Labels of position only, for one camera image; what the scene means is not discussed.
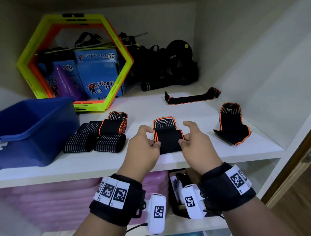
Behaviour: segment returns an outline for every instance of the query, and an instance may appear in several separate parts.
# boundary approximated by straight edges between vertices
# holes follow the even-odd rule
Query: hand
[[[222,160],[216,153],[210,138],[199,130],[196,123],[184,121],[190,133],[178,142],[187,163],[201,175],[222,165]]]
[[[142,182],[146,174],[156,165],[160,156],[160,142],[147,139],[146,132],[153,129],[141,125],[137,134],[128,142],[128,150],[124,162],[117,174]]]

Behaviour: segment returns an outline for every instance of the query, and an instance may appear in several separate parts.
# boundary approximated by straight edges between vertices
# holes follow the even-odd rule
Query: purple plastic cone
[[[61,97],[74,97],[75,101],[85,101],[86,97],[79,91],[72,79],[67,75],[61,65],[55,65],[58,94]]]

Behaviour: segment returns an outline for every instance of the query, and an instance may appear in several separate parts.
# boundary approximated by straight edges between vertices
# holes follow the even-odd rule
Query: blue package
[[[75,51],[77,69],[89,98],[105,98],[114,85],[122,65],[115,49]],[[116,96],[124,93],[124,84]]]
[[[79,91],[82,93],[85,93],[85,90],[83,88],[83,84],[80,80],[80,76],[78,74],[78,70],[76,68],[76,63],[74,60],[67,60],[67,61],[55,61],[53,62],[53,66],[55,65],[61,65],[69,75],[69,77],[73,80],[75,85],[78,87]],[[37,64],[39,70],[43,74],[44,78],[48,81],[50,84],[50,87],[52,89],[52,92],[56,97],[58,97],[58,88],[57,88],[57,79],[56,79],[56,73],[53,71],[51,74],[47,74],[46,67],[43,63]]]

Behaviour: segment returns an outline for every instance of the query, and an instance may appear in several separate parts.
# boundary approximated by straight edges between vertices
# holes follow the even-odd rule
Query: right hand
[[[184,139],[180,139],[178,143],[187,163],[201,175],[221,166],[223,162],[210,138],[199,130],[196,123],[184,121],[183,124],[189,127],[190,133],[184,135]]]

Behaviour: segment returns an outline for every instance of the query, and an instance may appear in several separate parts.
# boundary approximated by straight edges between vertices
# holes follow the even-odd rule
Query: forearm
[[[233,236],[294,236],[257,197],[223,215]]]
[[[109,223],[90,213],[73,236],[124,236],[126,226]]]

